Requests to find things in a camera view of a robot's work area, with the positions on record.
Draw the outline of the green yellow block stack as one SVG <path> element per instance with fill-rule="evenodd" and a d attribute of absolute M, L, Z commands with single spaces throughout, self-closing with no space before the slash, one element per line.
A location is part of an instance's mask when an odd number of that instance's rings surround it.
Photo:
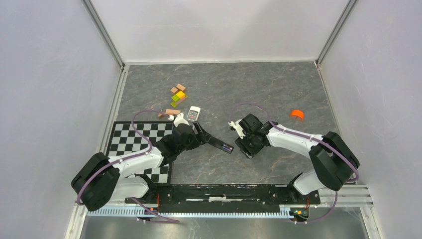
<path fill-rule="evenodd" d="M 172 107 L 177 107 L 181 102 L 183 102 L 184 100 L 187 99 L 187 95 L 183 92 L 183 91 L 178 91 L 176 94 L 174 94 L 171 99 L 171 106 Z"/>

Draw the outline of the tan wooden block pair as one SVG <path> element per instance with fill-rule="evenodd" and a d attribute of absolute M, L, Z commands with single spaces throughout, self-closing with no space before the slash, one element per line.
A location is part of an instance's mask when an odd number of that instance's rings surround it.
<path fill-rule="evenodd" d="M 177 94 L 178 92 L 184 92 L 186 90 L 186 87 L 184 87 L 181 84 L 177 84 L 175 87 L 172 87 L 170 92 L 172 94 Z"/>

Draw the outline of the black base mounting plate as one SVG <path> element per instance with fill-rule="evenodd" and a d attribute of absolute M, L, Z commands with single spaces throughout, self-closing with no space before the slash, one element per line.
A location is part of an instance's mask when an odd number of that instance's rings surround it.
<path fill-rule="evenodd" d="M 126 203 L 156 204 L 161 213 L 276 213 L 279 206 L 321 203 L 317 190 L 300 194 L 286 184 L 155 185 Z"/>

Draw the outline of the purple battery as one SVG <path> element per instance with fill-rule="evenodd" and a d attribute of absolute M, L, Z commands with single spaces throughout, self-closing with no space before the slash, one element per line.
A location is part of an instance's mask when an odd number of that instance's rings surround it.
<path fill-rule="evenodd" d="M 223 145 L 221 146 L 221 148 L 222 148 L 223 150 L 225 150 L 226 152 L 229 152 L 229 153 L 231 153 L 231 152 L 232 152 L 232 150 L 233 150 L 233 148 L 232 148 L 230 145 L 226 145 L 226 144 L 223 144 Z"/>

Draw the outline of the orange tape roll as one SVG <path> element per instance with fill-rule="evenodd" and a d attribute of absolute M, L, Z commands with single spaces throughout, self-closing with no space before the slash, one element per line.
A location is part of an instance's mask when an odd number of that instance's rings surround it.
<path fill-rule="evenodd" d="M 290 118 L 295 119 L 297 121 L 303 121 L 304 117 L 305 114 L 301 110 L 292 110 L 290 113 Z"/>

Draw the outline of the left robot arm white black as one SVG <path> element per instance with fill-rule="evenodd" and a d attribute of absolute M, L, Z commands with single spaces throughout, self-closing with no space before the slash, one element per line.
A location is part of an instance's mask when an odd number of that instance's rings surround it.
<path fill-rule="evenodd" d="M 156 198 L 151 181 L 132 175 L 169 164 L 182 152 L 212 140 L 213 136 L 198 122 L 181 123 L 143 150 L 115 157 L 95 153 L 71 181 L 71 187 L 77 193 L 76 203 L 89 211 L 98 210 L 109 201 L 129 197 L 150 203 Z"/>

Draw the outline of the black white checkerboard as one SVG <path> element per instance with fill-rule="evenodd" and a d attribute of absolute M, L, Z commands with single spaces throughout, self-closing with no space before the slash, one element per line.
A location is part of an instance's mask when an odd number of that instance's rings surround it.
<path fill-rule="evenodd" d="M 121 156 L 148 148 L 148 143 L 138 133 L 146 136 L 152 143 L 171 134 L 173 124 L 163 121 L 136 121 L 133 129 L 130 121 L 116 121 L 113 124 L 110 139 L 106 148 L 106 156 Z M 171 182 L 172 163 L 159 168 L 141 171 L 139 174 L 147 175 L 154 183 L 169 185 Z"/>

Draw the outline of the white remote control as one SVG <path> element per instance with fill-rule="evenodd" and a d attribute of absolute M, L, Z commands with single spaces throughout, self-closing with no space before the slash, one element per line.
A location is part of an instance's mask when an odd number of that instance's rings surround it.
<path fill-rule="evenodd" d="M 191 106 L 188 110 L 187 121 L 188 122 L 198 121 L 200 112 L 201 112 L 201 108 L 196 107 L 196 106 Z"/>

